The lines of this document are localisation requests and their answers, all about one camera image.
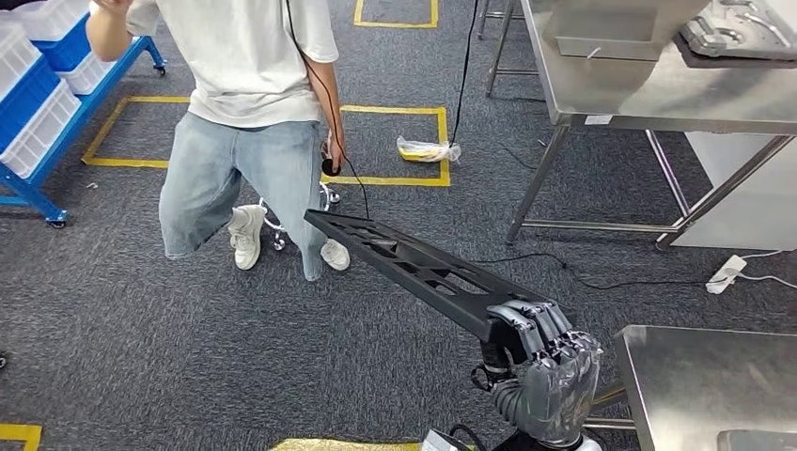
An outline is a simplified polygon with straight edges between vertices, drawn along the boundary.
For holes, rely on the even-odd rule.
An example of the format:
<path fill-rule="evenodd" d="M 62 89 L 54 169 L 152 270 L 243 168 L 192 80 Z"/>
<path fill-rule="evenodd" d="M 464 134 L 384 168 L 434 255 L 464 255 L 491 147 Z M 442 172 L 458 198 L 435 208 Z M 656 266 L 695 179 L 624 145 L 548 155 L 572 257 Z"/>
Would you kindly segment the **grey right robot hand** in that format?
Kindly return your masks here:
<path fill-rule="evenodd" d="M 473 384 L 491 395 L 498 413 L 517 428 L 503 450 L 599 450 L 583 433 L 597 387 L 602 348 L 577 331 L 554 301 L 507 301 L 487 317 L 508 326 L 524 351 L 514 361 L 494 343 L 480 344 Z"/>

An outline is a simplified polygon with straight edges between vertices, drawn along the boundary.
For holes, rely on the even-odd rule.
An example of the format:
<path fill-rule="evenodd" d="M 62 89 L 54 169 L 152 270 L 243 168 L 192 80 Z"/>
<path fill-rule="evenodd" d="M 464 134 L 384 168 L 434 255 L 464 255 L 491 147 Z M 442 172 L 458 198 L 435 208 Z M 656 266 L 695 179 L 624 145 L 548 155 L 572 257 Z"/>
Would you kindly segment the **person's left hand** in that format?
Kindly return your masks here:
<path fill-rule="evenodd" d="M 332 131 L 328 132 L 326 141 L 321 147 L 321 156 L 323 174 L 328 177 L 338 176 L 344 167 L 346 156 Z"/>

